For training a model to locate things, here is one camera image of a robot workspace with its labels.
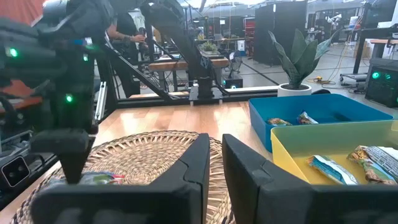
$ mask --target black box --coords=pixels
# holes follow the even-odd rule
[[[30,170],[22,156],[7,156],[0,161],[0,190],[12,190],[27,180]]]
[[[239,75],[234,75],[233,78],[225,76],[223,85],[225,88],[243,88],[243,79]]]
[[[398,61],[372,58],[370,63],[365,98],[398,107]]]

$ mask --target woven round mat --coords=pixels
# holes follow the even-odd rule
[[[198,133],[186,131],[154,131],[115,139],[94,147],[83,171],[108,171],[124,175],[123,184],[147,185],[174,164],[197,136]],[[62,169],[57,169],[44,179],[22,203],[11,223],[33,223],[30,217],[30,203],[51,178],[62,176]],[[206,223],[232,222],[234,217],[224,178],[221,143],[210,138],[210,182]]]

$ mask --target wooden tabletop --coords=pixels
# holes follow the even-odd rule
[[[371,40],[371,44],[386,44],[388,40],[385,39],[373,39]],[[398,44],[398,40],[391,40],[391,44]]]
[[[232,134],[265,158],[272,160],[272,155],[265,150],[251,127],[247,101],[222,105],[159,106],[116,110],[100,124],[94,146],[123,136],[158,130],[208,133],[218,140],[222,140],[223,134]],[[0,211],[0,223],[9,223],[22,202],[58,167],[60,167],[59,162]]]
[[[189,96],[189,92],[188,91],[170,92],[169,94],[173,95],[173,96]],[[146,93],[146,94],[131,95],[129,98],[133,99],[133,98],[145,98],[145,97],[155,97],[155,96],[158,96],[158,94],[156,94],[156,93]]]
[[[225,68],[229,64],[227,58],[211,59],[211,61],[214,67],[217,68]],[[152,71],[186,70],[188,69],[188,63],[183,60],[179,62],[158,62],[149,64],[148,68]]]

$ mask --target green leaf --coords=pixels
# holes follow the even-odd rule
[[[307,35],[307,37],[305,38],[305,43],[308,45],[309,43],[311,43],[311,37],[309,35]]]
[[[268,33],[271,36],[271,39],[274,42],[274,46],[279,53],[279,60],[282,63],[282,68],[287,73],[289,80],[291,80],[292,77],[298,76],[299,73],[294,67],[293,63],[290,61],[290,59],[286,56],[285,49],[275,40],[275,36],[271,31],[268,31]]]
[[[292,57],[290,58],[292,63],[295,64],[304,53],[307,43],[305,42],[303,34],[296,29],[292,47]]]
[[[315,60],[313,61],[313,67],[312,67],[312,69],[310,70],[310,74],[317,68],[317,65],[318,65],[318,62],[319,62],[320,59],[321,59],[321,58],[318,58],[318,59],[315,59]]]
[[[297,85],[300,85],[302,80],[307,77],[313,71],[313,63],[315,59],[315,55],[317,54],[317,45],[318,40],[314,40],[304,50],[304,53],[300,57],[297,63],[294,64],[294,67],[297,69],[299,76],[292,78],[292,81],[297,82]]]
[[[318,44],[317,47],[317,54],[315,56],[315,59],[319,59],[323,54],[326,53],[328,50],[328,47],[331,43],[332,38],[341,31],[342,29],[337,30],[329,39],[323,41],[322,43]]]

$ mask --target workbench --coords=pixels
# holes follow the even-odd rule
[[[220,141],[223,134],[232,134],[265,158],[272,160],[272,154],[265,150],[251,127],[247,101],[195,107],[182,105],[116,110],[99,125],[94,146],[123,136],[158,130],[208,133],[210,137]],[[8,224],[30,193],[59,167],[58,162],[1,210],[0,223]]]
[[[384,48],[386,47],[388,40],[374,39],[371,40],[371,44],[374,44],[372,51],[372,58],[383,58]],[[398,40],[391,40],[390,44],[398,44]]]
[[[165,82],[165,75],[164,73],[167,71],[173,72],[173,86],[174,91],[177,91],[177,70],[188,70],[188,63],[184,60],[180,60],[178,62],[161,62],[162,60],[170,60],[170,57],[167,55],[162,56],[160,59],[157,60],[156,63],[151,63],[148,66],[148,69],[157,72],[159,74],[159,84],[161,89],[166,90],[166,82]],[[216,72],[216,79],[219,84],[221,84],[221,69],[228,66],[229,61],[227,58],[220,58],[220,59],[211,59],[213,62],[213,66]]]

